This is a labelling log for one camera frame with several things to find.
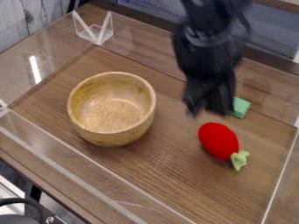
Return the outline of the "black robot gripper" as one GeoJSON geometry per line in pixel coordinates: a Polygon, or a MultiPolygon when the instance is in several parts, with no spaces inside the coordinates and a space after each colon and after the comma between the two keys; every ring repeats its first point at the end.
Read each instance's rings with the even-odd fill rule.
{"type": "Polygon", "coordinates": [[[241,60],[241,40],[231,37],[212,45],[179,25],[172,34],[172,48],[177,67],[187,79],[181,99],[188,115],[196,116],[205,105],[207,110],[227,115],[233,110],[235,68],[241,60]]]}

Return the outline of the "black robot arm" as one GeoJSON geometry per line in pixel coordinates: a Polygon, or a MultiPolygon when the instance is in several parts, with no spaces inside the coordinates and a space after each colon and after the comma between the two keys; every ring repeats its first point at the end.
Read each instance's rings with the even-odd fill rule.
{"type": "Polygon", "coordinates": [[[233,23],[251,32],[244,17],[249,0],[181,0],[181,5],[187,17],[172,33],[176,63],[187,79],[181,100],[191,116],[204,109],[224,116],[233,111],[244,45],[233,23]]]}

